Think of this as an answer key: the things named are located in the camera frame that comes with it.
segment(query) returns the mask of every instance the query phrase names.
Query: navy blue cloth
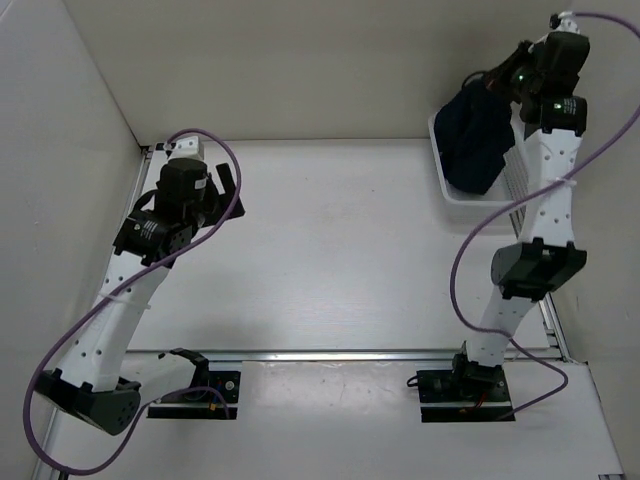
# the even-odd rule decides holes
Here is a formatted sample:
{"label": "navy blue cloth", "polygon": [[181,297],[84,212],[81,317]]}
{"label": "navy blue cloth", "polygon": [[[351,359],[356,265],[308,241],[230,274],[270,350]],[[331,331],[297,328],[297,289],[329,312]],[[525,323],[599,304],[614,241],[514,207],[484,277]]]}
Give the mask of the navy blue cloth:
{"label": "navy blue cloth", "polygon": [[458,190],[484,195],[515,144],[511,106],[482,80],[469,82],[436,115],[434,132],[444,177]]}

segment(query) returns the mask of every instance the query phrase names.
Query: purple cable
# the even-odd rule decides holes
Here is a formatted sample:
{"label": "purple cable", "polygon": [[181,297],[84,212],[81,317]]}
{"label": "purple cable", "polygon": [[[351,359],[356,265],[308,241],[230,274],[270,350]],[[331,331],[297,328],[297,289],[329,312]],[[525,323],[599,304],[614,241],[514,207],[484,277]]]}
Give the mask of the purple cable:
{"label": "purple cable", "polygon": [[[200,128],[187,128],[185,130],[180,130],[179,132],[177,132],[174,135],[172,135],[171,138],[169,138],[169,140],[167,140],[167,143],[171,143],[176,138],[181,137],[181,136],[183,136],[185,134],[188,134],[188,133],[196,133],[196,134],[200,134],[200,135],[203,135],[205,137],[210,138],[211,140],[216,142],[218,145],[220,145],[223,148],[223,150],[227,153],[227,155],[229,155],[229,158],[231,159],[231,162],[233,163],[233,166],[234,166],[235,171],[236,171],[236,191],[234,192],[233,197],[231,197],[231,202],[229,203],[229,206],[227,207],[227,209],[222,214],[222,217],[220,217],[220,220],[218,221],[218,223],[216,223],[213,227],[211,227],[207,231],[206,234],[204,234],[198,240],[195,240],[193,243],[187,245],[186,247],[178,250],[177,252],[169,255],[168,257],[163,258],[159,262],[154,263],[153,265],[151,265],[151,266],[139,271],[135,275],[131,276],[130,278],[128,278],[127,280],[122,282],[116,288],[114,288],[110,292],[108,297],[105,297],[100,302],[98,302],[91,310],[89,310],[87,312],[87,314],[84,317],[82,317],[80,320],[78,320],[78,322],[75,325],[73,325],[69,329],[69,331],[67,333],[65,333],[62,337],[60,337],[60,339],[51,347],[51,349],[45,354],[44,358],[40,361],[40,363],[36,367],[35,371],[33,372],[33,375],[31,376],[31,380],[29,381],[29,385],[27,386],[27,391],[26,391],[26,394],[25,394],[25,397],[24,397],[24,403],[23,403],[23,406],[22,406],[22,425],[24,427],[24,432],[25,432],[25,435],[27,437],[27,441],[29,442],[29,445],[31,446],[33,451],[36,453],[36,455],[40,458],[40,460],[42,460],[44,463],[46,463],[50,467],[55,468],[56,470],[59,470],[61,472],[66,472],[66,473],[69,473],[70,475],[76,475],[76,476],[80,477],[80,476],[93,475],[94,473],[98,473],[98,472],[104,470],[105,468],[107,468],[109,465],[111,465],[115,461],[115,459],[118,458],[118,456],[120,455],[122,450],[124,450],[124,447],[126,447],[127,443],[129,442],[129,439],[131,438],[131,435],[133,434],[133,430],[135,429],[135,426],[138,423],[138,420],[140,420],[140,417],[141,417],[142,413],[144,412],[145,408],[149,404],[144,405],[139,410],[139,412],[138,412],[137,416],[135,417],[135,419],[133,420],[133,422],[131,424],[131,427],[129,428],[124,440],[122,441],[122,443],[120,444],[118,449],[115,451],[115,453],[111,457],[109,457],[109,459],[107,461],[105,461],[103,464],[101,464],[101,465],[99,465],[97,467],[89,468],[89,469],[77,469],[77,468],[68,467],[66,465],[62,465],[61,463],[56,462],[53,458],[51,458],[47,454],[47,452],[45,452],[44,449],[40,446],[40,444],[38,443],[38,440],[36,439],[35,434],[33,432],[33,425],[31,423],[31,400],[33,399],[33,394],[35,392],[35,386],[36,386],[36,381],[38,380],[38,376],[40,375],[40,373],[42,373],[42,371],[44,371],[44,369],[47,366],[47,363],[49,363],[49,361],[51,361],[51,359],[57,353],[57,351],[60,350],[60,348],[71,337],[73,337],[73,335],[75,335],[76,332],[78,332],[78,330],[80,330],[98,312],[100,312],[104,307],[106,307],[111,302],[111,298],[110,297],[117,297],[120,292],[122,292],[124,289],[126,289],[131,284],[133,284],[137,280],[141,279],[145,275],[148,275],[149,273],[153,272],[154,270],[173,262],[175,259],[177,259],[181,255],[184,255],[188,251],[193,250],[198,245],[200,245],[200,244],[206,242],[208,239],[210,239],[218,230],[220,230],[220,227],[231,216],[231,212],[233,212],[233,209],[235,208],[235,205],[238,202],[238,199],[240,198],[240,188],[242,186],[242,175],[240,173],[240,164],[238,163],[238,159],[236,158],[236,156],[233,153],[233,151],[231,150],[231,148],[229,148],[229,146],[221,138],[219,138],[218,136],[214,135],[213,133],[207,132],[206,130],[202,130]],[[177,392],[167,392],[167,394],[169,394],[169,393],[176,393],[176,394],[191,393],[191,392],[194,392],[194,391],[197,391],[197,390],[208,391],[208,392],[211,392],[214,395],[216,395],[216,397],[221,400],[221,403],[224,406],[225,412],[227,413],[227,417],[229,416],[229,410],[228,410],[227,405],[226,405],[226,403],[224,401],[224,398],[222,398],[222,396],[220,395],[220,392],[218,392],[217,390],[215,390],[213,388],[210,388],[210,387],[196,387],[196,388],[189,388],[189,389],[179,390]]]}
{"label": "purple cable", "polygon": [[[633,34],[640,40],[640,29],[638,29],[638,27],[636,27],[631,22],[628,22],[627,20],[625,20],[623,18],[619,18],[619,17],[617,17],[615,15],[609,15],[607,13],[594,13],[594,12],[579,12],[579,13],[576,12],[573,15],[576,16],[576,17],[599,18],[599,19],[602,19],[602,20],[608,20],[610,22],[615,22],[615,23],[617,23],[619,25],[622,25],[623,27],[626,27],[629,30],[631,30],[631,32],[633,32]],[[553,182],[550,185],[548,185],[547,187],[541,188],[537,192],[530,193],[527,196],[525,196],[524,198],[521,198],[520,200],[516,200],[516,201],[510,203],[506,207],[503,207],[503,208],[497,210],[496,212],[492,213],[487,218],[485,218],[478,226],[476,226],[471,231],[471,233],[469,233],[467,238],[465,238],[464,242],[462,242],[462,245],[460,246],[460,250],[458,250],[458,253],[456,254],[456,258],[453,261],[453,265],[451,266],[451,275],[449,277],[449,295],[451,297],[451,304],[453,305],[453,309],[455,310],[456,315],[458,316],[458,319],[467,328],[469,328],[469,329],[471,329],[471,330],[473,330],[475,332],[493,333],[493,334],[502,335],[504,337],[507,337],[509,339],[509,341],[511,342],[511,344],[520,353],[522,353],[523,355],[525,355],[529,359],[538,362],[540,365],[543,365],[543,366],[547,367],[548,369],[553,370],[554,372],[556,372],[556,373],[558,373],[559,375],[562,376],[562,384],[560,386],[558,386],[558,387],[554,388],[553,390],[545,393],[544,395],[540,395],[539,397],[536,397],[533,400],[530,400],[530,401],[528,401],[526,403],[523,403],[522,405],[514,408],[509,413],[498,417],[497,420],[500,420],[500,419],[502,419],[504,417],[511,416],[511,415],[513,415],[513,414],[515,414],[517,412],[520,412],[520,411],[524,410],[525,408],[528,408],[528,407],[530,407],[532,405],[535,405],[536,403],[539,403],[539,402],[541,402],[543,400],[546,400],[547,398],[549,398],[549,397],[555,395],[556,393],[564,390],[567,387],[567,385],[569,384],[569,377],[567,376],[567,374],[565,372],[563,372],[558,367],[550,364],[549,362],[547,362],[547,361],[545,361],[545,360],[543,360],[541,358],[536,357],[531,352],[529,352],[527,349],[522,347],[520,344],[518,344],[518,342],[516,342],[511,337],[509,332],[506,332],[504,330],[498,330],[498,329],[478,327],[478,326],[472,324],[469,320],[467,320],[464,317],[464,315],[462,314],[462,311],[460,310],[460,305],[458,304],[458,297],[456,295],[456,277],[458,276],[458,269],[460,267],[460,261],[462,260],[462,255],[466,251],[466,249],[469,246],[469,244],[471,243],[471,241],[478,235],[478,233],[480,233],[482,231],[483,228],[485,228],[487,225],[489,225],[491,222],[493,222],[499,216],[504,215],[505,213],[512,212],[513,210],[515,210],[515,209],[525,205],[526,203],[530,202],[534,198],[540,197],[541,195],[545,195],[546,193],[549,193],[551,190],[553,190],[553,189],[555,189],[555,188],[557,188],[559,186],[564,185],[566,180],[570,179],[571,177],[576,175],[578,172],[580,172],[582,169],[586,168],[587,165],[589,165],[591,162],[593,162],[596,158],[598,158],[600,155],[602,155],[604,152],[606,152],[614,143],[616,143],[618,140],[620,140],[620,138],[625,133],[627,133],[627,131],[629,131],[629,129],[636,123],[636,121],[638,120],[639,117],[640,117],[640,105],[636,108],[635,112],[633,112],[633,115],[631,115],[631,118],[629,118],[629,120],[622,126],[622,128],[615,135],[613,135],[613,137],[611,137],[611,139],[608,142],[606,142],[604,145],[602,145],[600,148],[598,148],[595,152],[593,152],[591,155],[589,155],[584,160],[584,162],[582,162],[580,165],[578,165],[575,168],[573,168],[569,173],[567,173],[564,177],[562,177],[562,180],[558,180],[556,182]]]}

